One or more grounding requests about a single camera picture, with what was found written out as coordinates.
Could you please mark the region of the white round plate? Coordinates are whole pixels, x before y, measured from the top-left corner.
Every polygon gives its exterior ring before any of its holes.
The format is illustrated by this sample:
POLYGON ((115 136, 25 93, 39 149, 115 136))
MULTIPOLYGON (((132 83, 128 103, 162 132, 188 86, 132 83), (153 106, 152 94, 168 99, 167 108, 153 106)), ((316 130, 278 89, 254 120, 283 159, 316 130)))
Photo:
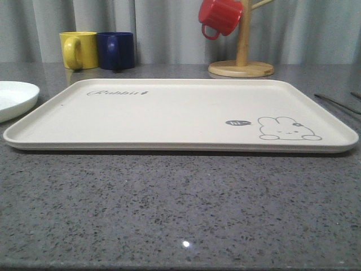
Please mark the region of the white round plate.
POLYGON ((39 87, 27 82, 1 81, 1 122, 16 118, 33 108, 39 87))

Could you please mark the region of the wooden mug tree stand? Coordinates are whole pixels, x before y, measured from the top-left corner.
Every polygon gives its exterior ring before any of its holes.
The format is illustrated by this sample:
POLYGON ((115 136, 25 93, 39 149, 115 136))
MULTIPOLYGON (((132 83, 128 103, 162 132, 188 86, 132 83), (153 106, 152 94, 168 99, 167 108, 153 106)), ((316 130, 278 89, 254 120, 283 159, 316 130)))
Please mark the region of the wooden mug tree stand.
POLYGON ((252 4, 252 1, 241 1, 244 7, 243 15, 239 23, 236 60, 225 60, 214 62, 209 65, 208 71, 212 74, 226 77, 264 77, 274 73, 274 67, 264 62, 249 62, 249 36, 250 20, 253 10, 270 3, 271 1, 259 1, 252 4))

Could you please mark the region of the silver metal chopstick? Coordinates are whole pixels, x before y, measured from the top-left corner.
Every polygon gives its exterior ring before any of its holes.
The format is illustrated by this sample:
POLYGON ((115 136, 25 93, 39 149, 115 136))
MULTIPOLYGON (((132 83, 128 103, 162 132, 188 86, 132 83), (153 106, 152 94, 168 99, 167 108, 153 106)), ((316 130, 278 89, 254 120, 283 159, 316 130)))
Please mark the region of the silver metal chopstick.
POLYGON ((314 96, 317 97, 317 98, 320 98, 322 100, 326 100, 327 102, 331 102, 333 104, 336 104, 337 106, 339 106, 339 107, 341 107, 343 109, 346 109, 346 110, 348 110, 348 111, 350 111, 352 113, 360 115, 360 111, 358 111, 358 110, 356 110, 354 108, 351 108, 351 107, 349 107, 349 106, 347 106, 345 104, 342 104, 342 103, 340 103, 340 102, 338 102, 338 101, 336 101, 336 100, 334 100, 334 99, 332 99, 330 97, 327 97, 327 96, 325 96, 323 94, 314 94, 314 96))

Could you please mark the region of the red enamel mug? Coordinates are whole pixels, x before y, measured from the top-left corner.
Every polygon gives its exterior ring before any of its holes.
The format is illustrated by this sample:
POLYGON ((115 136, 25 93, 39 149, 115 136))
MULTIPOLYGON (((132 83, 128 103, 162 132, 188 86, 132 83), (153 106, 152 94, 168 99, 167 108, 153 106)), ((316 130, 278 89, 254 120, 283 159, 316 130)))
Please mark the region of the red enamel mug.
POLYGON ((233 0, 204 0, 199 10, 199 22, 205 38, 216 40, 228 36, 238 25, 243 14, 243 4, 233 0))

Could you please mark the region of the cream rabbit serving tray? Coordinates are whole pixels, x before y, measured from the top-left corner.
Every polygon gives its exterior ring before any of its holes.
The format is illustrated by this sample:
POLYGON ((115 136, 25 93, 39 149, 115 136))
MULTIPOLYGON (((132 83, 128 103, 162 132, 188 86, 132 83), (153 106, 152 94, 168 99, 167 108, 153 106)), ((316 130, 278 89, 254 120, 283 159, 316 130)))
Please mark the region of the cream rabbit serving tray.
POLYGON ((276 80, 91 79, 5 130, 21 150, 339 153, 358 134, 276 80))

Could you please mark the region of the silver metal spoon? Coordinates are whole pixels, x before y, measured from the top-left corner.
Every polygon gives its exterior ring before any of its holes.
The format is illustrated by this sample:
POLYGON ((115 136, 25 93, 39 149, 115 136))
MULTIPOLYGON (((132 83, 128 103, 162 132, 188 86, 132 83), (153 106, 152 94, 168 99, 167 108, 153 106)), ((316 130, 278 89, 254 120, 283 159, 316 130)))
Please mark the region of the silver metal spoon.
POLYGON ((358 99, 361 99, 361 94, 359 93, 351 92, 350 94, 358 99))

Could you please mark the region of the dark blue mug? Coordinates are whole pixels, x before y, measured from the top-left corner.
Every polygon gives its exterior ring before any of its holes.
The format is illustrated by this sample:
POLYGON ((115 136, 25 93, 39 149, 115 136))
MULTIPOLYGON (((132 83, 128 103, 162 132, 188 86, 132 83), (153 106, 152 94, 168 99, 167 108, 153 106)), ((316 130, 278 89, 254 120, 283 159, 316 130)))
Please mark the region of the dark blue mug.
POLYGON ((134 35, 131 32, 96 34, 99 67, 119 70, 135 67, 134 35))

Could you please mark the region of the yellow mug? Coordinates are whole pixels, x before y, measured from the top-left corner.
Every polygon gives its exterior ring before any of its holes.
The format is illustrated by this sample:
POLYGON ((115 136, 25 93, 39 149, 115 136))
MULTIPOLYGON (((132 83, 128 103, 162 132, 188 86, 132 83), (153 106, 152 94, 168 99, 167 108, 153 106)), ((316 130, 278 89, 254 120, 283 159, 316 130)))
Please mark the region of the yellow mug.
POLYGON ((99 66, 96 32, 63 32, 59 36, 65 68, 78 70, 99 66))

